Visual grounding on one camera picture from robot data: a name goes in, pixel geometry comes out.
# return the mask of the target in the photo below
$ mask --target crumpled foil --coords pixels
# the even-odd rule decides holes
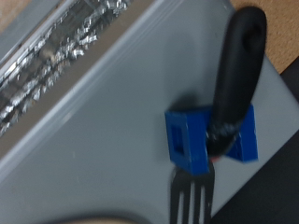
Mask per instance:
[[[84,56],[133,0],[79,0],[0,74],[0,137]]]

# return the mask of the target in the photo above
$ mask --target spatula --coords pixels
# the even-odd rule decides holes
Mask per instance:
[[[263,64],[266,18],[257,7],[244,7],[231,18],[223,43],[211,121],[206,132],[209,157],[224,155],[235,141],[249,109]],[[192,176],[177,169],[171,183],[170,224],[208,224],[214,189],[214,169]],[[205,199],[201,189],[205,190]],[[204,209],[201,218],[200,210]]]

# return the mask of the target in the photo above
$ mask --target blue plastic holder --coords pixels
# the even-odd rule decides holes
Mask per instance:
[[[211,107],[165,113],[170,160],[192,175],[208,173],[206,128],[210,115]],[[252,105],[232,149],[226,156],[242,162],[258,159]]]

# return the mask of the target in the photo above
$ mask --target black spatula handle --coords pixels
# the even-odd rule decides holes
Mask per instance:
[[[249,109],[263,64],[266,17],[257,7],[243,7],[231,18],[207,129],[210,157],[225,154]]]

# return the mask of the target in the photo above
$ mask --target gray surface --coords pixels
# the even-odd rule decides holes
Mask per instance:
[[[33,0],[26,9],[0,34],[0,64],[16,49],[61,0]]]
[[[0,222],[114,213],[167,223],[174,166],[168,158],[164,111],[186,94],[196,105],[212,102],[230,12],[219,0],[185,1],[149,35],[134,40],[135,47],[111,67],[114,53],[132,43],[131,30],[78,83],[89,80],[81,86],[88,90],[86,98],[73,89],[69,100],[84,104],[79,109],[65,102],[56,106],[48,117],[60,116],[40,125],[63,126],[52,128],[57,131],[47,133],[44,141],[33,141],[24,149],[28,156],[0,178]],[[216,163],[213,213],[299,128],[298,105],[267,59],[253,104],[260,160]]]

